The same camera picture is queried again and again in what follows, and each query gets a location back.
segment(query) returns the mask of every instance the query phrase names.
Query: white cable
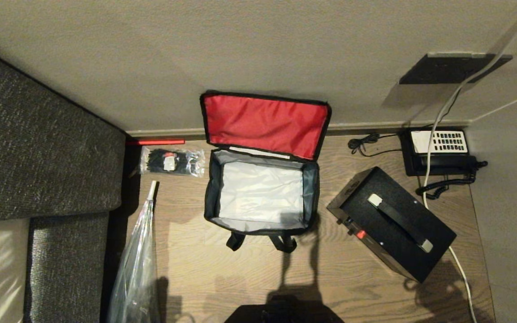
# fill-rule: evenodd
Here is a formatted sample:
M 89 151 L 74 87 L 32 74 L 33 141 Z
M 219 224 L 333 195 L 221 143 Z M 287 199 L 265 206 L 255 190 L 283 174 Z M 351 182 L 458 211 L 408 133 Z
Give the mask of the white cable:
M 434 124 L 432 126 L 432 130 L 430 131 L 430 139 L 428 142 L 428 150 L 427 150 L 427 154 L 426 154 L 426 175 L 424 177 L 424 184 L 422 184 L 422 186 L 428 185 L 428 177 L 430 175 L 430 154 L 431 154 L 430 148 L 431 148 L 431 145 L 432 145 L 433 139 L 434 139 L 434 131 L 436 130 L 436 127 L 438 126 L 438 123 L 440 122 L 440 119 L 441 119 L 443 113 L 446 111 L 448 106 L 450 106 L 452 100 L 454 100 L 454 97 L 458 94 L 459 90 L 461 90 L 463 88 L 463 86 L 466 85 L 468 82 L 470 82 L 472 79 L 482 75 L 484 72 L 486 72 L 490 68 L 492 68 L 492 66 L 494 66 L 494 64 L 496 64 L 496 62 L 502 57 L 505 50 L 508 48 L 508 46 L 513 42 L 513 40 L 516 37 L 517 37 L 517 31 L 512 35 L 512 37 L 510 39 L 508 39 L 508 41 L 504 45 L 504 47 L 502 47 L 502 49 L 496 54 L 496 56 L 490 61 L 490 63 L 488 63 L 488 65 L 486 65 L 484 68 L 482 68 L 480 71 L 474 73 L 470 77 L 466 78 L 458 85 L 458 87 L 454 90 L 453 94 L 448 98 L 446 103 L 442 106 L 442 108 L 438 112 L 436 119 L 434 121 Z M 426 192 L 422 193 L 422 200 L 424 201 L 424 206 L 427 209 L 429 209 L 427 198 L 426 198 Z M 472 305 L 472 293 L 470 292 L 470 286 L 468 286 L 468 280 L 466 279 L 466 274 L 464 273 L 464 270 L 462 270 L 462 266 L 460 265 L 460 262 L 458 261 L 458 257 L 454 253 L 454 250 L 452 249 L 452 247 L 449 247 L 449 250 L 452 253 L 452 256 L 454 257 L 456 264 L 458 265 L 458 269 L 460 270 L 460 274 L 462 274 L 462 279 L 464 280 L 464 284 L 466 285 L 466 293 L 468 294 L 468 305 L 470 307 L 470 315 L 472 315 L 472 320 L 474 321 L 474 323 L 478 323 L 476 321 L 476 315 L 474 314 L 474 306 Z

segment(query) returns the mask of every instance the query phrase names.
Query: telephone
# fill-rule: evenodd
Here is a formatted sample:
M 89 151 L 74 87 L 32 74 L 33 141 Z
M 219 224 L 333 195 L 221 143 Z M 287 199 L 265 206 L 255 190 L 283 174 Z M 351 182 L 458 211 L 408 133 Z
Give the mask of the telephone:
M 406 174 L 425 175 L 430 130 L 409 128 L 402 131 L 399 137 Z M 466 136 L 461 129 L 437 128 L 430 151 L 431 175 L 468 175 L 481 167 L 476 157 L 470 155 Z

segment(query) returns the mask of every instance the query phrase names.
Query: bag handle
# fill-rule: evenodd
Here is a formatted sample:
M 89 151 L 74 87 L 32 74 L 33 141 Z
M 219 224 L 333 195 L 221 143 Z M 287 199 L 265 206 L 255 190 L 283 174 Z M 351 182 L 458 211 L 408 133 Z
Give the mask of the bag handle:
M 368 198 L 368 202 L 370 202 L 370 204 L 372 204 L 376 209 L 382 211 L 382 213 L 384 213 L 387 217 L 396 222 L 396 224 L 398 224 L 404 231 L 406 231 L 406 233 L 410 235 L 418 247 L 420 247 L 420 249 L 422 249 L 425 253 L 432 251 L 432 243 L 428 241 L 424 235 L 422 235 L 422 232 L 420 232 L 420 230 L 418 230 L 406 217 L 398 213 L 394 207 L 384 202 L 380 196 L 373 193 Z
M 242 246 L 242 243 L 245 241 L 245 237 L 246 235 L 231 232 L 230 238 L 226 241 L 226 246 L 232 251 L 236 251 Z M 275 245 L 275 248 L 279 251 L 291 253 L 296 249 L 296 240 L 290 236 L 269 236 L 269 238 L 271 239 L 272 244 Z
M 229 247 L 232 251 L 237 251 L 238 248 L 242 246 L 242 243 L 245 241 L 246 235 L 241 235 L 240 233 L 231 232 L 230 238 L 226 241 L 226 246 Z
M 269 238 L 279 251 L 291 253 L 296 249 L 296 240 L 290 236 L 269 236 Z

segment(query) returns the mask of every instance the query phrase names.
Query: plastic bag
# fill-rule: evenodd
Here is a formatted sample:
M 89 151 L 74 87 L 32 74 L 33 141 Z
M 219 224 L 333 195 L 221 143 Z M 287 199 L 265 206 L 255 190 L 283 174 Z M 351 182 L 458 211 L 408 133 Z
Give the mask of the plastic bag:
M 187 150 L 151 149 L 143 146 L 139 173 L 169 173 L 203 177 L 205 152 Z
M 108 323 L 160 323 L 153 244 L 153 181 L 149 196 L 123 250 L 107 314 Z

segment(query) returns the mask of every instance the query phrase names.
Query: white tube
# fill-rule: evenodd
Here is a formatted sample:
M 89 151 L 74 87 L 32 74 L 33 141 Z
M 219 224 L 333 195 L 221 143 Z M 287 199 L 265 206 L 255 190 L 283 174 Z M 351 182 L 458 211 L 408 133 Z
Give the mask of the white tube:
M 147 196 L 147 200 L 153 200 L 154 197 L 154 189 L 157 188 L 157 181 L 154 180 L 151 182 L 151 188 L 149 190 L 149 196 Z

